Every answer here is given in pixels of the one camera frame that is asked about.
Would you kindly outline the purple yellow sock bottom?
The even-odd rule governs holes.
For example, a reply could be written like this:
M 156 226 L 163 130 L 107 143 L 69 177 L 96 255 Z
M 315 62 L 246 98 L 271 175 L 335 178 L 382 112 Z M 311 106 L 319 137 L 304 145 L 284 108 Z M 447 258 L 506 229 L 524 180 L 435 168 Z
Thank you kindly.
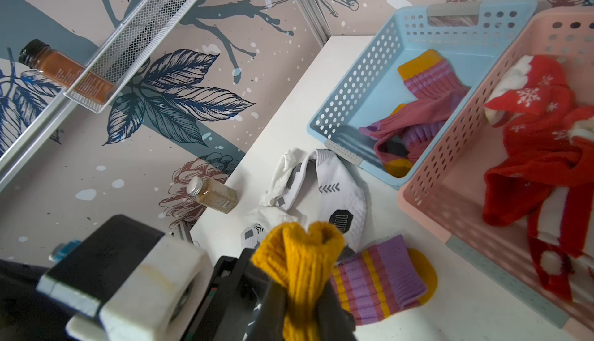
M 317 221 L 308 229 L 298 223 L 280 224 L 255 251 L 255 267 L 287 291 L 284 339 L 320 338 L 316 304 L 344 246 L 343 234 L 334 225 Z

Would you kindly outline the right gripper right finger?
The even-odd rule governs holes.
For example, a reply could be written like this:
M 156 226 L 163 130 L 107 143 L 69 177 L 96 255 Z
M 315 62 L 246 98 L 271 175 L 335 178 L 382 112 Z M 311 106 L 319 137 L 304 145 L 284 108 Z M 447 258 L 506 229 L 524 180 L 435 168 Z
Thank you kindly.
M 356 340 L 352 316 L 343 310 L 334 290 L 325 289 L 316 304 L 320 340 Z

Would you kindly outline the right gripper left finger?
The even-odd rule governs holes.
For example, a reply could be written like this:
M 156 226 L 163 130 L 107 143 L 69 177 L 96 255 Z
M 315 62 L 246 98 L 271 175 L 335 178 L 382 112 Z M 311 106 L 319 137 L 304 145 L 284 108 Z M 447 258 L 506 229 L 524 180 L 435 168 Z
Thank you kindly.
M 287 310 L 287 291 L 272 281 L 265 293 L 258 318 L 252 329 L 252 339 L 256 341 L 283 340 L 283 330 Z

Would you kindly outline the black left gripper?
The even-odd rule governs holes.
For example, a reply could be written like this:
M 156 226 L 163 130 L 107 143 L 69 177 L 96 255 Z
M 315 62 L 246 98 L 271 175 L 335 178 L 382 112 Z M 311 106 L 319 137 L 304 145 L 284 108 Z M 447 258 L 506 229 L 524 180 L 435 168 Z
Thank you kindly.
M 252 263 L 255 250 L 222 256 L 182 340 L 253 340 L 252 329 L 273 281 Z

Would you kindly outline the purple yellow sock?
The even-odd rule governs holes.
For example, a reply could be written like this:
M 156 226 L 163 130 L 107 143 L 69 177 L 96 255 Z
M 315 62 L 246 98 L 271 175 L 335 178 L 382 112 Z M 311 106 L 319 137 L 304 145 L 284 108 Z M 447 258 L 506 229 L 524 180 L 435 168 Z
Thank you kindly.
M 408 174 L 450 118 L 467 89 L 437 95 L 415 94 L 416 100 L 399 105 L 387 118 L 360 127 L 361 135 L 375 141 L 374 152 L 393 177 Z
M 334 225 L 317 221 L 308 229 L 298 223 L 280 224 L 255 251 L 255 267 L 287 291 L 284 339 L 320 338 L 316 304 L 344 246 L 343 234 Z
M 470 90 L 458 78 L 450 62 L 433 49 L 402 64 L 398 73 L 417 99 L 438 99 L 447 94 L 464 97 Z

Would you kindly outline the red white striped sock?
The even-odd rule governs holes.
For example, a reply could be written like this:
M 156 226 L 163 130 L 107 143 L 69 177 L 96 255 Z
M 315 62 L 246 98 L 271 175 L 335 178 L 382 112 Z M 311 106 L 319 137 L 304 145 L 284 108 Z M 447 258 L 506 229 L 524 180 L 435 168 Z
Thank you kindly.
M 558 187 L 528 217 L 541 286 L 568 302 L 593 304 L 593 185 Z

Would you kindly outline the red snowflake sock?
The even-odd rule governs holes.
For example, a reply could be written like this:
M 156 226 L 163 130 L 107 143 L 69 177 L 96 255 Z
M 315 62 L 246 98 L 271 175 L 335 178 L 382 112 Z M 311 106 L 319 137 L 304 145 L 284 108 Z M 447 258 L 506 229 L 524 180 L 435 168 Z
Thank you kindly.
M 538 209 L 557 187 L 593 184 L 593 133 L 572 135 L 593 107 L 578 104 L 561 64 L 523 56 L 484 105 L 490 125 L 503 129 L 507 158 L 484 176 L 483 219 L 504 227 Z

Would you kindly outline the purple yellow sock top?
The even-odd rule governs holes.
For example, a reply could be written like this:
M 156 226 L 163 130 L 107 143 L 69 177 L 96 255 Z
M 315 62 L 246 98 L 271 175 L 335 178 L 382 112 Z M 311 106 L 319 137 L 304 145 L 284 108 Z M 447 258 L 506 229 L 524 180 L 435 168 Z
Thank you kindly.
M 361 135 L 375 141 L 374 152 L 393 177 L 408 174 L 450 118 L 467 89 L 437 95 L 415 94 L 416 100 L 399 105 L 387 118 L 360 127 Z

